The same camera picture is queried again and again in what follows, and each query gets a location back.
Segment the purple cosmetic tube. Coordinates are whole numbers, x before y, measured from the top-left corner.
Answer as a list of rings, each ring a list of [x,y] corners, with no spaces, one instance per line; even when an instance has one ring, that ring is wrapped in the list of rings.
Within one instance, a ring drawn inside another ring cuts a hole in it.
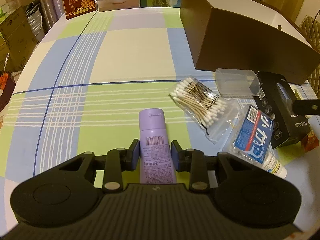
[[[176,183],[163,110],[149,108],[140,111],[139,131],[140,182]]]

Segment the black razor box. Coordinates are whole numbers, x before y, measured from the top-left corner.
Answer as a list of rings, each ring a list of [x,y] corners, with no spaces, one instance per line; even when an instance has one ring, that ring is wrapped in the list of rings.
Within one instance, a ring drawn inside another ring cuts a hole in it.
[[[258,72],[258,95],[254,97],[259,110],[273,120],[272,148],[296,144],[311,131],[307,118],[292,111],[296,100],[293,90],[283,75]]]

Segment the red snack packet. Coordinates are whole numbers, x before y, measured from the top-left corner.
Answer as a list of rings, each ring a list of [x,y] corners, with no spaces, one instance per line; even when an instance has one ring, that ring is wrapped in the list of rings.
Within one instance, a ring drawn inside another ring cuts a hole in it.
[[[302,140],[301,145],[303,151],[309,152],[319,146],[319,140],[313,131],[310,131]]]

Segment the cotton swabs bag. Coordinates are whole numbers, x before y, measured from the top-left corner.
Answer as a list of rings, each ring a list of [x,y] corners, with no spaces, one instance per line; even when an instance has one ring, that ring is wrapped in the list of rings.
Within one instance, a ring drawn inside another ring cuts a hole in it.
[[[169,96],[204,130],[214,144],[231,128],[240,111],[237,100],[225,99],[193,76],[176,83]]]

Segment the blue floss pick pack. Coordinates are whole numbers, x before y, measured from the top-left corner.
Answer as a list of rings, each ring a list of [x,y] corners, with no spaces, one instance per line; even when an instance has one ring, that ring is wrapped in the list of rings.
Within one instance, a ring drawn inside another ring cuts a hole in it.
[[[270,146],[273,127],[274,121],[267,114],[247,105],[240,110],[222,150],[261,167]]]

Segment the white small tube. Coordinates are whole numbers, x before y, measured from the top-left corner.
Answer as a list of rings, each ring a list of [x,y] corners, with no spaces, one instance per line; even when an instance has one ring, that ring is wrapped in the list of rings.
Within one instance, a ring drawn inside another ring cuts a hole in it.
[[[268,153],[265,156],[262,169],[282,179],[287,176],[286,168],[272,153]]]

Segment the clear plastic container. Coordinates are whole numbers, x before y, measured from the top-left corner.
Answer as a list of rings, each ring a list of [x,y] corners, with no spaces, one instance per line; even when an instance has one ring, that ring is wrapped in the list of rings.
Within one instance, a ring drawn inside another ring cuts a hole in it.
[[[217,68],[215,82],[224,98],[250,98],[260,90],[260,81],[252,70]]]

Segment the checkered tablecloth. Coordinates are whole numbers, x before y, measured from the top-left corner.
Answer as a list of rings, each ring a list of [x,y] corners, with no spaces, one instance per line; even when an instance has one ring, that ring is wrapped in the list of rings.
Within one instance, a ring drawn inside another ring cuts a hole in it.
[[[17,223],[10,195],[21,182],[72,157],[104,155],[139,137],[140,111],[164,111],[169,140],[216,155],[214,144],[171,97],[196,70],[177,8],[61,17],[32,53],[1,113],[1,234]]]

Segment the brown open cardboard box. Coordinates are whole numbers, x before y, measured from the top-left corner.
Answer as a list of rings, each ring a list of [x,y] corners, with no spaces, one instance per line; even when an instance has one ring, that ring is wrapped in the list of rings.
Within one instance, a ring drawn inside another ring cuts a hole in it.
[[[260,0],[181,0],[180,18],[197,70],[271,72],[300,85],[319,66],[296,24]]]

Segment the dark wooden tray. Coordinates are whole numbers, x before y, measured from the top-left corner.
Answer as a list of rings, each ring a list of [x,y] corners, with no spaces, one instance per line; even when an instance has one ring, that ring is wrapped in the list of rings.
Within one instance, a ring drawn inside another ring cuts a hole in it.
[[[1,101],[0,101],[0,111],[2,111],[5,106],[9,103],[10,98],[15,89],[16,83],[10,72],[7,70],[5,72],[1,71]]]

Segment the brown cardboard carton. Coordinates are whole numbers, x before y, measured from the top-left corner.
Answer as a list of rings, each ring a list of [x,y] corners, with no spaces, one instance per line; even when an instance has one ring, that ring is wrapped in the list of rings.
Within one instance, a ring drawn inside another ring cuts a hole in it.
[[[28,62],[37,39],[31,31],[23,7],[1,22],[1,70],[22,70]]]

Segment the stacked white bowls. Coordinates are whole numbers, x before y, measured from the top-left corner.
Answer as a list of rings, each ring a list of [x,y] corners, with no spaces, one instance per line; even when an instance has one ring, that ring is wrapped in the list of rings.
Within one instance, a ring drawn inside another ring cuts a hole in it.
[[[38,42],[41,42],[45,36],[44,20],[41,11],[40,0],[34,0],[24,7],[24,12],[31,27],[31,31]]]

